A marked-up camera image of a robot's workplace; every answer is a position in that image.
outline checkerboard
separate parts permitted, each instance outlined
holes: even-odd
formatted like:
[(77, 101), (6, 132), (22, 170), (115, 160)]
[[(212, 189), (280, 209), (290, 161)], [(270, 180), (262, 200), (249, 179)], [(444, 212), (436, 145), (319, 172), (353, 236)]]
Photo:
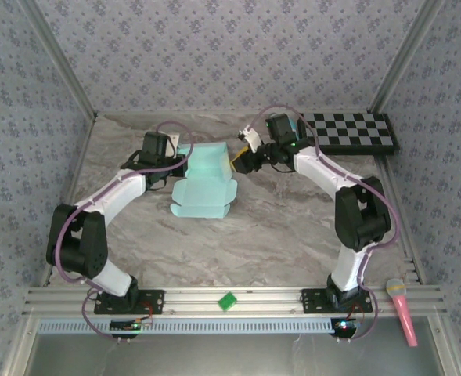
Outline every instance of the checkerboard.
[[(397, 148), (385, 114), (303, 114), (319, 136), (324, 154), (393, 154)], [(313, 136), (298, 120), (300, 137)]]

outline gray marble tabletop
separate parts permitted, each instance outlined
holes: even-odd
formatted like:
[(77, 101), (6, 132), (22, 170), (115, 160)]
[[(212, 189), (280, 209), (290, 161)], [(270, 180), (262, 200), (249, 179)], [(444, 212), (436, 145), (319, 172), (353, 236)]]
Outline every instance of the gray marble tabletop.
[[(236, 138), (253, 118), (248, 114), (122, 115), (98, 117), (92, 131), (76, 200), (108, 182), (135, 150), (147, 129), (163, 120), (188, 125), (198, 143)], [(167, 127), (176, 131), (175, 126)], [(266, 135), (264, 122), (257, 130)], [(371, 157), (336, 157), (359, 175), (376, 174)], [(333, 270), (340, 241), (334, 231), (334, 205), (314, 183), (298, 174), (279, 174), (269, 166), (235, 174), (237, 198), (223, 219), (174, 216), (169, 206), (173, 182), (134, 200), (108, 226), (109, 257), (140, 286), (317, 286)], [(401, 248), (376, 253), (366, 270), (367, 284), (383, 284), (404, 273)], [(64, 284), (54, 273), (52, 285)]]

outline small green block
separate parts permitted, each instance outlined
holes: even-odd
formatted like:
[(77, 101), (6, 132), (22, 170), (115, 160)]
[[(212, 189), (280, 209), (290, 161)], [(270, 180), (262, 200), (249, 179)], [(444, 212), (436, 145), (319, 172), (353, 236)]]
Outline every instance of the small green block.
[(237, 303), (237, 298), (231, 292), (229, 292), (227, 295), (225, 295), (223, 298), (221, 298), (218, 301), (218, 305), (224, 311), (228, 311), (236, 303)]

